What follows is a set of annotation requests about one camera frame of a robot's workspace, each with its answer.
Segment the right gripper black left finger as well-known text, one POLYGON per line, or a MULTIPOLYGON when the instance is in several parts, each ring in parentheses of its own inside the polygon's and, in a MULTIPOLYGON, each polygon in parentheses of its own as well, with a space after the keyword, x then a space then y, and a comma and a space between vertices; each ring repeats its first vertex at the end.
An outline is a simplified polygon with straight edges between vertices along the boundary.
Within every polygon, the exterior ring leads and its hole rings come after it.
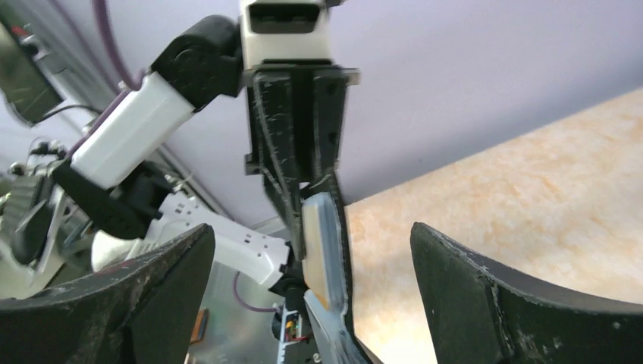
POLYGON ((201 224, 91 275, 1 302, 3 363, 182 363, 215 234, 201 224))

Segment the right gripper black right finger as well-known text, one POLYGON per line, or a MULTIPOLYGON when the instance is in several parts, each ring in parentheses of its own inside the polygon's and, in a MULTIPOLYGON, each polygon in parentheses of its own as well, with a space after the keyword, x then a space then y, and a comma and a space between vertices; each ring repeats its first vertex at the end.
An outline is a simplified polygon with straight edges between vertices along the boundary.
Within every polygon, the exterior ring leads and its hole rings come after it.
POLYGON ((412 261, 439 363, 640 363, 642 307, 527 275, 415 223, 412 261))

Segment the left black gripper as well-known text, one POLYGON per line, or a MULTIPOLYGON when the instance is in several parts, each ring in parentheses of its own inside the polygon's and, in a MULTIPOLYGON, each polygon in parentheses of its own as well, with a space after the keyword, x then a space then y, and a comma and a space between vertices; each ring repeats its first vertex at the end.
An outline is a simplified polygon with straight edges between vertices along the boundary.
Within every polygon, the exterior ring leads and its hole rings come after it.
POLYGON ((298 129, 295 117, 304 108, 296 101, 309 101, 313 86, 313 181, 311 194, 328 192, 336 175, 343 117, 349 86, 361 83, 361 71, 344 67, 331 60, 283 59, 266 60, 242 73, 249 100, 252 151, 249 167, 257 168, 263 177, 266 196, 290 232, 294 260, 303 261, 306 254, 303 237, 303 181, 298 161, 298 129))

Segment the gold credit card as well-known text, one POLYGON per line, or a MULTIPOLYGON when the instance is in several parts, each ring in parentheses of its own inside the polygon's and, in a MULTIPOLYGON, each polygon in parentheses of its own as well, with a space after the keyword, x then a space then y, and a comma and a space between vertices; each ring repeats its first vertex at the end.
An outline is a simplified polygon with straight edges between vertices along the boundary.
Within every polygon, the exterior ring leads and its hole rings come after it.
POLYGON ((303 235, 306 254, 302 261, 303 277, 308 288, 324 309, 329 308, 329 292, 325 267, 325 208, 318 197, 306 199, 302 207, 303 235))

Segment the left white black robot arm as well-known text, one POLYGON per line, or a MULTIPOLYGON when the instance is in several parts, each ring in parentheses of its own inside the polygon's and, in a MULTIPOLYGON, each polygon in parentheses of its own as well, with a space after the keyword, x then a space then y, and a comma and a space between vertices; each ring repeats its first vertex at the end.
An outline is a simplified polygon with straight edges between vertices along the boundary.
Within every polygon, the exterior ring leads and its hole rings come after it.
POLYGON ((346 291, 350 243, 337 162, 349 85, 357 70, 331 54, 329 14, 314 5, 250 5, 237 20, 208 16, 174 38, 139 89, 54 171, 99 229, 100 271, 153 250, 196 224, 212 227, 217 262, 277 289, 346 291), (288 230, 266 237, 201 206, 194 170, 166 171, 167 142, 216 99, 246 100, 246 174, 257 176, 288 230))

